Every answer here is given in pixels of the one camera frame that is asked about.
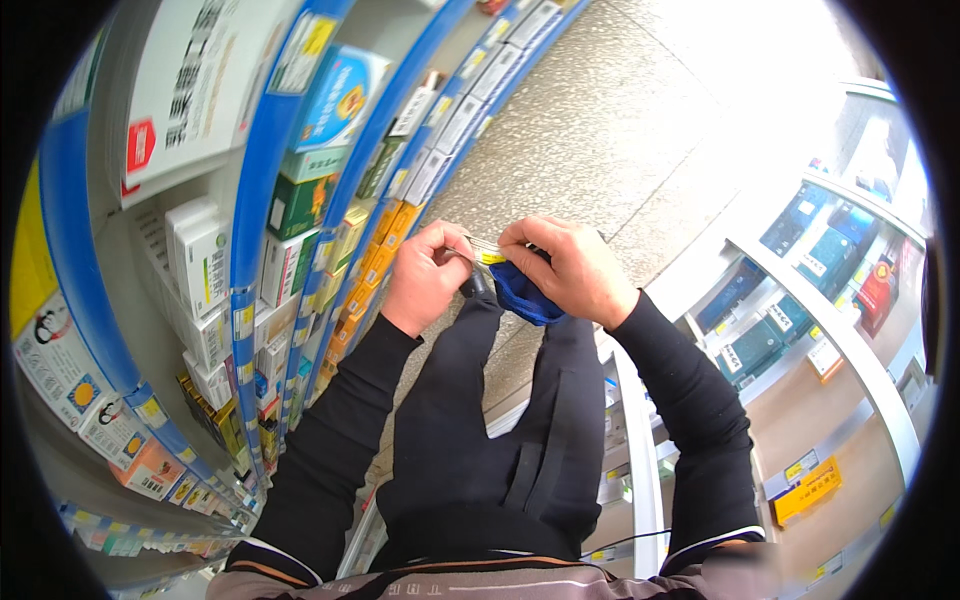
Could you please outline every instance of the man's left hand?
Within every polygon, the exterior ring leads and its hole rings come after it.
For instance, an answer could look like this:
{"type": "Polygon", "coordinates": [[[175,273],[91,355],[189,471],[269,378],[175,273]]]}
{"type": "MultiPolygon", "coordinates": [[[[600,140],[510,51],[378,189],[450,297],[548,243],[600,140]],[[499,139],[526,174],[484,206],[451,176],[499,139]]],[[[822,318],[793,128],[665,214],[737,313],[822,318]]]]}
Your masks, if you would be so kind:
{"type": "Polygon", "coordinates": [[[380,313],[410,337],[420,336],[437,321],[470,277],[473,263],[444,248],[473,256],[465,233],[459,225],[434,221],[396,251],[393,278],[380,313]]]}

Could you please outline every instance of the glass display case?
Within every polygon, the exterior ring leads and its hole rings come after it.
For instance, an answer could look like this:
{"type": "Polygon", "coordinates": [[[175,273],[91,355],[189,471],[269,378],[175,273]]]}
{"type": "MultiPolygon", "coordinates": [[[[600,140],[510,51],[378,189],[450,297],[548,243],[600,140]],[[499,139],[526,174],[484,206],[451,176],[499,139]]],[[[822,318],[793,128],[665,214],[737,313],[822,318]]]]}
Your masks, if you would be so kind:
{"type": "MultiPolygon", "coordinates": [[[[792,197],[745,194],[646,287],[746,407],[760,521],[789,569],[784,598],[833,597],[869,557],[909,485],[934,387],[924,170],[888,88],[842,91],[792,197]]],[[[659,418],[652,426],[669,515],[676,455],[659,418]]]]}

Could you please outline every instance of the hand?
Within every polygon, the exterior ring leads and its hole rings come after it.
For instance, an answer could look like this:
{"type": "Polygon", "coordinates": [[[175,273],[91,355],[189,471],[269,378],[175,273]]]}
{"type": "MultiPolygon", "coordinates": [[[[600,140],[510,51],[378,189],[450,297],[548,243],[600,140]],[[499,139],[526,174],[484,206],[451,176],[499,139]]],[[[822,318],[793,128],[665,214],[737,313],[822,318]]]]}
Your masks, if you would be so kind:
{"type": "Polygon", "coordinates": [[[473,272],[473,263],[448,252],[450,246],[466,256],[473,247],[459,225],[434,221],[400,244],[387,299],[380,311],[387,321],[412,338],[440,318],[457,289],[473,272]]]}
{"type": "Polygon", "coordinates": [[[619,327],[640,298],[600,234],[585,225],[527,217],[504,229],[498,244],[507,260],[564,312],[608,330],[619,327]],[[527,242],[546,250],[550,262],[526,248],[527,242]]]}

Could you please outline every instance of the black cable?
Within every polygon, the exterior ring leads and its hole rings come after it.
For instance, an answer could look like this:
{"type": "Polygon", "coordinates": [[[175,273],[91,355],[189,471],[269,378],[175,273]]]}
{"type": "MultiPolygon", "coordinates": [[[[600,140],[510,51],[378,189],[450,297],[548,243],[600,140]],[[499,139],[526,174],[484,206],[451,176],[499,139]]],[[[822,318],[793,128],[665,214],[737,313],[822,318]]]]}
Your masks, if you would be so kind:
{"type": "Polygon", "coordinates": [[[669,528],[664,529],[663,531],[652,531],[652,532],[647,533],[647,534],[636,534],[635,536],[630,536],[630,537],[628,537],[628,538],[624,538],[623,540],[617,540],[617,541],[608,543],[608,544],[605,545],[605,546],[600,546],[599,548],[597,548],[597,549],[595,549],[595,550],[591,550],[591,551],[587,552],[587,554],[582,554],[582,555],[580,555],[580,558],[584,558],[584,557],[586,557],[586,556],[589,556],[589,555],[593,554],[594,552],[599,552],[599,551],[601,551],[601,550],[606,550],[607,548],[613,548],[613,547],[616,546],[617,544],[623,543],[624,541],[636,540],[637,538],[649,538],[650,536],[658,536],[658,535],[660,535],[660,534],[668,534],[668,533],[670,533],[670,529],[669,529],[669,528]]]}

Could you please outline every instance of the black pants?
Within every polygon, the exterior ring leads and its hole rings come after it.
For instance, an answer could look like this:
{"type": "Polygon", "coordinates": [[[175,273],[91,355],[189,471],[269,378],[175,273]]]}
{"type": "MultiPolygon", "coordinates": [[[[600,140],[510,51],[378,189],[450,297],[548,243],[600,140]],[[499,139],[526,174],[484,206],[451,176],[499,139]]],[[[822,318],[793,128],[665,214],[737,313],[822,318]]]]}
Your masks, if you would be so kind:
{"type": "Polygon", "coordinates": [[[424,509],[506,503],[579,547],[600,515],[604,452],[603,370],[592,323],[565,317],[546,327],[530,404],[513,431],[491,440],[481,410],[483,368],[502,314],[493,302],[467,300],[437,338],[397,409],[394,479],[377,492],[377,506],[389,527],[424,509]]]}

